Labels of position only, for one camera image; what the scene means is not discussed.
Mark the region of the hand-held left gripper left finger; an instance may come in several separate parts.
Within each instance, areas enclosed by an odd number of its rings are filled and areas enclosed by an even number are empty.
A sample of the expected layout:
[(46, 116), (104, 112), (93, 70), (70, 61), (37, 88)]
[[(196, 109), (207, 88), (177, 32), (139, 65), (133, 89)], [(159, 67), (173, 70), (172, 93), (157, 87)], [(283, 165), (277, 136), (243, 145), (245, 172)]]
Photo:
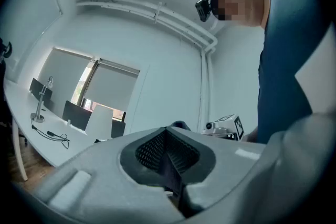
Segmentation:
[[(183, 215), (163, 188), (136, 183), (120, 164), (121, 151), (153, 129), (113, 138), (88, 147), (49, 174), (34, 190), (38, 214), (45, 224), (176, 224)], [(57, 206), (51, 201), (77, 172), (89, 174), (69, 206), (74, 190), (68, 190)]]

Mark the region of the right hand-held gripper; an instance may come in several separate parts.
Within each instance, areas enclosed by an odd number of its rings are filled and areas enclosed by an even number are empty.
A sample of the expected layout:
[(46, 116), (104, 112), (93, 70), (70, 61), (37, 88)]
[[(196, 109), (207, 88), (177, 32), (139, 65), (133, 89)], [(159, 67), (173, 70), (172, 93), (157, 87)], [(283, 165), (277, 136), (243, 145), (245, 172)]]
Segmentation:
[(241, 120), (237, 114), (224, 116), (216, 121), (208, 122), (202, 134), (240, 141), (244, 135)]

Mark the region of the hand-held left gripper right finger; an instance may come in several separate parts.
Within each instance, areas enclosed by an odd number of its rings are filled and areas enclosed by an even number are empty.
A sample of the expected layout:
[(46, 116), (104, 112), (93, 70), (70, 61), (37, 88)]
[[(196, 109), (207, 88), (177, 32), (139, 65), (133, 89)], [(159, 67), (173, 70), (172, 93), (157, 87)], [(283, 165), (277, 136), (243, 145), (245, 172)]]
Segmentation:
[(202, 182), (184, 187), (187, 217), (170, 224), (322, 221), (318, 208), (332, 194), (336, 111), (300, 119), (265, 145), (177, 132), (212, 149), (216, 163)]

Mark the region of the white table lamp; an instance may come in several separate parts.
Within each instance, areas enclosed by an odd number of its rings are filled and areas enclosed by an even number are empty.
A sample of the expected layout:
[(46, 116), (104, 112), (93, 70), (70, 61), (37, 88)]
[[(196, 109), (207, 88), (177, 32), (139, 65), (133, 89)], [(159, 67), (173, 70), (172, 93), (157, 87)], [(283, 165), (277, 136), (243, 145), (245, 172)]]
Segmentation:
[(96, 105), (89, 118), (85, 133), (89, 137), (96, 140), (111, 139), (112, 118), (112, 109), (105, 106)]

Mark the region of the long dark desk divider panel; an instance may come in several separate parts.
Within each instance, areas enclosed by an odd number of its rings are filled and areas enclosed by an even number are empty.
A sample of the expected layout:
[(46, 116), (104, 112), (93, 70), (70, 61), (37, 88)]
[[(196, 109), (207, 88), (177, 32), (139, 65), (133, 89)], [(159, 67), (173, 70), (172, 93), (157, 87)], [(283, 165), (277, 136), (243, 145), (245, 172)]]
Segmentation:
[[(66, 101), (62, 119), (70, 120), (70, 124), (81, 130), (85, 130), (92, 112), (76, 104)], [(112, 120), (111, 137), (121, 137), (124, 134), (125, 122)]]

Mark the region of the silver gooseneck lamp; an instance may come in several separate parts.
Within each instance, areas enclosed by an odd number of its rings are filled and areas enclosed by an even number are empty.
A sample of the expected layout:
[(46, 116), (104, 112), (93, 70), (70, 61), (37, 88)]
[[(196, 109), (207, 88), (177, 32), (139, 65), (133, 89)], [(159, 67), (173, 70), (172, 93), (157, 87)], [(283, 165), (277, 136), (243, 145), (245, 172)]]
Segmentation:
[(39, 99), (38, 104), (37, 104), (36, 112), (33, 112), (30, 115), (30, 118), (37, 123), (42, 123), (45, 120), (44, 116), (42, 116), (42, 114), (41, 114), (41, 109), (42, 109), (42, 106), (44, 104), (43, 103), (43, 97), (45, 95), (46, 89), (47, 88), (51, 89), (53, 87), (53, 82), (54, 82), (54, 79), (53, 79), (52, 76), (50, 76), (48, 78), (48, 81), (45, 84), (43, 84), (44, 86), (43, 86), (42, 91), (40, 92), (40, 99)]

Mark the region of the dark grey panel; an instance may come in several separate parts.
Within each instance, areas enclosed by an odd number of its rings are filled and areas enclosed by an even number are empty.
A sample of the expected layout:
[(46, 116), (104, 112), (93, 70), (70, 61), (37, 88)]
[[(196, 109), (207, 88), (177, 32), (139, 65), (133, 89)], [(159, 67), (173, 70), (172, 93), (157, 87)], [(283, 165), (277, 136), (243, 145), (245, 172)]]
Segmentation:
[[(40, 92), (43, 89), (43, 84), (40, 83), (38, 80), (36, 80), (35, 78), (33, 78), (29, 91), (32, 93), (32, 95), (37, 99), (37, 101), (39, 101), (40, 99)], [(45, 91), (45, 95), (43, 97), (43, 103), (44, 106), (49, 109), (52, 110), (53, 109), (53, 102), (51, 101), (51, 97), (52, 97), (52, 93), (53, 91), (49, 88), (46, 89)]]

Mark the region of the dark framed window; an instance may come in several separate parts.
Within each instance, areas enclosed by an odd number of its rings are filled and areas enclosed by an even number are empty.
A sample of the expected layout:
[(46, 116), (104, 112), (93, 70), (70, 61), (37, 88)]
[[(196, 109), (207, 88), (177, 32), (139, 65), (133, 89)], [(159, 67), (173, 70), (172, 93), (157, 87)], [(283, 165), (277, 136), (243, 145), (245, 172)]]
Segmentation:
[(91, 82), (95, 71), (98, 69), (98, 66), (99, 66), (98, 60), (90, 60), (88, 65), (85, 67), (71, 98), (71, 103), (76, 104), (91, 112), (94, 110), (96, 105), (102, 106), (102, 104), (100, 103), (93, 102), (90, 99), (86, 100), (84, 98), (89, 83)]

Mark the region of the grey roller blind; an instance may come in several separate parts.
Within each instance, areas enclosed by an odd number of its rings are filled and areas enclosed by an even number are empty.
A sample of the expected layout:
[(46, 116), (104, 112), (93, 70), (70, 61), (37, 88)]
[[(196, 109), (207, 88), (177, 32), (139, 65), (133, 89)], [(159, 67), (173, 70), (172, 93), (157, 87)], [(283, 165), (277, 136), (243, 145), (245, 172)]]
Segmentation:
[(77, 84), (91, 60), (86, 55), (74, 52), (52, 49), (48, 55), (38, 80), (46, 82), (53, 77), (50, 110), (62, 117), (66, 101), (71, 101)]
[(84, 98), (126, 112), (139, 73), (114, 62), (99, 61)]

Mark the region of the person's dark blue shirt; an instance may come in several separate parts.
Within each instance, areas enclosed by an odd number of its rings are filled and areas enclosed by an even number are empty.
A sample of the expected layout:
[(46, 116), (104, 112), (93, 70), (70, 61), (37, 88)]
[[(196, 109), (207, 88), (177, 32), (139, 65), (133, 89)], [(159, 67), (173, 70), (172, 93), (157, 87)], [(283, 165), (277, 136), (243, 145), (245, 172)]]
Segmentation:
[(331, 0), (270, 0), (259, 62), (257, 142), (314, 113), (336, 111)]

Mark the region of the black office chair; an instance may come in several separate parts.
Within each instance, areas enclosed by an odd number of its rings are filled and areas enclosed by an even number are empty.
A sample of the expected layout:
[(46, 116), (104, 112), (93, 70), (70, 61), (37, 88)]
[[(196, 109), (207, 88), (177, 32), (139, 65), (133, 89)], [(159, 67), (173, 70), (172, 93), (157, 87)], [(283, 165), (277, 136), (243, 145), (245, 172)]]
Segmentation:
[(5, 59), (11, 56), (12, 51), (13, 47), (11, 42), (9, 42), (8, 45), (5, 45), (0, 37), (0, 123), (4, 124), (7, 124), (9, 119), (9, 108), (5, 101), (4, 93), (4, 81), (6, 73)]

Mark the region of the white wall pipes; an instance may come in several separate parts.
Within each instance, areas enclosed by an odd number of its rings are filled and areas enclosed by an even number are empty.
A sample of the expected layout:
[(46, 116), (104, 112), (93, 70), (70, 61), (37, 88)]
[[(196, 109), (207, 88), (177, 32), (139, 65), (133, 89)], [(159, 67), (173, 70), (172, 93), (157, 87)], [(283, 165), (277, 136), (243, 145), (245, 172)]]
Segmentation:
[(186, 38), (200, 50), (201, 55), (201, 97), (197, 130), (201, 131), (208, 119), (211, 94), (211, 71), (208, 67), (208, 55), (217, 45), (217, 38), (208, 30), (185, 16), (157, 4), (141, 0), (75, 0), (77, 6), (98, 6), (138, 15), (158, 23)]

